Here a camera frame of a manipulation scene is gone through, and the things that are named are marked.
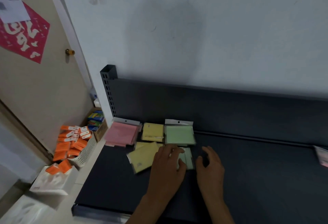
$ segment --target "hand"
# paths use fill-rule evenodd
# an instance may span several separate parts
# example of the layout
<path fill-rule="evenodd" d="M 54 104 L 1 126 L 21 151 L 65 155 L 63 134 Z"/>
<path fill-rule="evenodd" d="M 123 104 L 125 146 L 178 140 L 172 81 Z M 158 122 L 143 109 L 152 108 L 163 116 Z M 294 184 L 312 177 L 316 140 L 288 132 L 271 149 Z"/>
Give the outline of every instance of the hand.
<path fill-rule="evenodd" d="M 178 191 L 186 174 L 187 166 L 181 159 L 179 170 L 176 169 L 179 153 L 184 153 L 184 150 L 168 144 L 160 147 L 154 156 L 148 190 L 144 197 L 154 204 L 161 203 L 161 208 L 164 209 Z"/>
<path fill-rule="evenodd" d="M 202 147 L 207 153 L 210 164 L 205 168 L 203 158 L 199 156 L 196 160 L 197 183 L 205 203 L 223 202 L 223 177 L 224 167 L 219 155 L 211 148 Z"/>

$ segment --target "door knob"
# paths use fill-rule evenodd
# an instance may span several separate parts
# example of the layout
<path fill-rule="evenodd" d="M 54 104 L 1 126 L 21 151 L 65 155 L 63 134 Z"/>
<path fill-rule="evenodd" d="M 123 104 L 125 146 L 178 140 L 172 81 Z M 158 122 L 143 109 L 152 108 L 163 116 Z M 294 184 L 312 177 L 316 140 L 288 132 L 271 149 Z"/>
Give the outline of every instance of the door knob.
<path fill-rule="evenodd" d="M 70 50 L 70 49 L 66 49 L 65 50 L 65 54 L 70 56 L 70 55 L 74 55 L 75 54 L 75 51 L 74 50 Z"/>

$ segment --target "beige door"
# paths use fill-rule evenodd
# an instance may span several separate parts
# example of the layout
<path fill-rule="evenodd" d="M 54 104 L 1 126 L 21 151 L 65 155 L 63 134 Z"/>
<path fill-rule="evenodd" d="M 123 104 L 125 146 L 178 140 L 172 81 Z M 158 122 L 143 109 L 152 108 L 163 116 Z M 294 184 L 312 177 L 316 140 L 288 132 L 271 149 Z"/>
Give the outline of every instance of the beige door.
<path fill-rule="evenodd" d="M 41 64 L 0 47 L 0 99 L 53 152 L 59 128 L 79 125 L 92 101 L 52 0 L 23 0 L 50 23 Z"/>

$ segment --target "red diamond-shaped sign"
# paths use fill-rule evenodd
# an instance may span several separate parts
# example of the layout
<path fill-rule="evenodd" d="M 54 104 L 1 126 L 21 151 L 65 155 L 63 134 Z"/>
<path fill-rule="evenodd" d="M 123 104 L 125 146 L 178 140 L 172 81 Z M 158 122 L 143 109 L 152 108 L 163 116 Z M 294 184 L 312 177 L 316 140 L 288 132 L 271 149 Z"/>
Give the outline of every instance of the red diamond-shaped sign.
<path fill-rule="evenodd" d="M 31 20 L 4 24 L 0 19 L 0 46 L 41 63 L 50 24 L 24 3 Z"/>

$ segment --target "tile floor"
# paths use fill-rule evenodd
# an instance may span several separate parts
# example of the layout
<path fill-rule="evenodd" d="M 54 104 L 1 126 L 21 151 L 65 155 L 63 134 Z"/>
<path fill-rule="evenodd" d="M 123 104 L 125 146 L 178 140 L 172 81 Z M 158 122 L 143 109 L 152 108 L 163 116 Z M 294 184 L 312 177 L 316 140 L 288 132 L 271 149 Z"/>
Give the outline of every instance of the tile floor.
<path fill-rule="evenodd" d="M 47 220 L 44 223 L 47 224 L 82 224 L 82 223 L 91 223 L 91 224 L 105 224 L 109 222 L 97 221 L 86 218 L 73 217 L 71 212 L 71 207 L 74 204 L 76 197 L 78 196 L 84 182 L 86 181 L 94 163 L 99 156 L 101 149 L 105 144 L 105 140 L 102 139 L 97 143 L 96 148 L 92 152 L 90 158 L 84 167 L 79 171 L 79 175 L 76 179 L 76 182 L 68 196 L 42 196 L 38 199 L 47 205 L 52 206 L 56 209 L 56 212 L 52 213 L 47 217 Z"/>

